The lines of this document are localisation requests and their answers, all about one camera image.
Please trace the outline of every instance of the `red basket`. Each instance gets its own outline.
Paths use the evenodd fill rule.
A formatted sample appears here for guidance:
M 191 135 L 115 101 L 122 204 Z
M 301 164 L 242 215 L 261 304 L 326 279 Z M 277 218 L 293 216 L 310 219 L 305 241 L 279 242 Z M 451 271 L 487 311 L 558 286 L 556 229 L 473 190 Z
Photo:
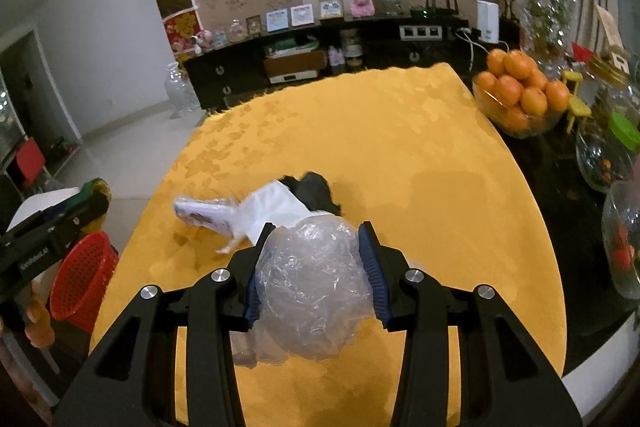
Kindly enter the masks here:
M 51 316 L 92 333 L 118 256 L 104 232 L 87 235 L 65 257 L 53 281 Z

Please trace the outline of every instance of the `bowl of oranges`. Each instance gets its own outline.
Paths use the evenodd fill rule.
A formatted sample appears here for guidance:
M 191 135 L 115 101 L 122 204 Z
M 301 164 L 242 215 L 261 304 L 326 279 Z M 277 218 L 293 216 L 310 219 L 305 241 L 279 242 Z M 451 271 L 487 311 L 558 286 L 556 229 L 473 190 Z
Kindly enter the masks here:
M 474 96 L 505 134 L 527 138 L 558 124 L 571 96 L 560 80 L 549 81 L 536 61 L 519 50 L 495 49 L 486 62 L 488 70 L 474 78 Z

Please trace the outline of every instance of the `pink teddy bear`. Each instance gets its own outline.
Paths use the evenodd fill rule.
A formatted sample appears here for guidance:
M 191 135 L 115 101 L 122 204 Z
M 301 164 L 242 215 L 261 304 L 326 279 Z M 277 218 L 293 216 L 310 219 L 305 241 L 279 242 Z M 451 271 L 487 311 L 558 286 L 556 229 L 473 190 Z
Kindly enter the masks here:
M 375 13 L 372 0 L 353 0 L 351 3 L 351 14 L 354 17 L 371 17 Z

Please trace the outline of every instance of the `yellow tablecloth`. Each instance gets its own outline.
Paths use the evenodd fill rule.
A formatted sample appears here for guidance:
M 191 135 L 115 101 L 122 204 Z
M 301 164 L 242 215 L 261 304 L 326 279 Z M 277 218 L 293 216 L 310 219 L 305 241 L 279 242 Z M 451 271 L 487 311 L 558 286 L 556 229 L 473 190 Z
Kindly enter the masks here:
M 493 285 L 561 373 L 566 319 L 545 224 L 511 153 L 446 64 L 345 74 L 207 119 L 135 229 L 94 342 L 142 286 L 186 287 L 228 262 L 216 254 L 224 237 L 174 216 L 175 196 L 242 198 L 310 170 L 329 181 L 346 219 L 371 221 L 381 243 L 444 285 Z M 460 362 L 451 340 L 449 423 L 456 425 Z M 404 333 L 386 333 L 371 319 L 337 359 L 236 368 L 247 425 L 388 426 L 403 345 Z M 185 421 L 183 335 L 176 375 L 177 416 Z

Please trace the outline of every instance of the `door frame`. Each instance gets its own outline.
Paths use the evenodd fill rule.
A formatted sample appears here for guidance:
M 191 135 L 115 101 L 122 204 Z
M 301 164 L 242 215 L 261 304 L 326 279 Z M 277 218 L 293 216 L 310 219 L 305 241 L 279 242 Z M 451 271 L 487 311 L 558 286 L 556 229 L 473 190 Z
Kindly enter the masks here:
M 33 35 L 33 39 L 36 42 L 36 46 L 38 48 L 38 53 L 40 54 L 40 60 L 42 61 L 42 65 L 44 67 L 45 73 L 49 80 L 49 84 L 53 93 L 56 96 L 56 100 L 60 104 L 60 108 L 62 109 L 62 113 L 65 115 L 66 121 L 71 127 L 71 131 L 73 131 L 76 140 L 79 144 L 82 144 L 82 135 L 78 131 L 78 127 L 74 123 L 73 118 L 69 114 L 69 111 L 66 108 L 64 100 L 62 100 L 62 95 L 60 95 L 60 91 L 58 90 L 58 86 L 56 85 L 56 81 L 51 73 L 51 69 L 49 68 L 49 63 L 47 62 L 47 57 L 44 52 L 44 47 L 42 46 L 42 41 L 40 40 L 40 34 L 38 33 L 38 27 L 34 23 L 25 23 L 17 28 L 14 28 L 9 33 L 5 34 L 0 38 L 0 53 L 4 52 L 5 49 L 9 48 L 11 45 L 15 44 L 17 41 L 21 40 L 24 37 L 28 37 L 29 34 Z

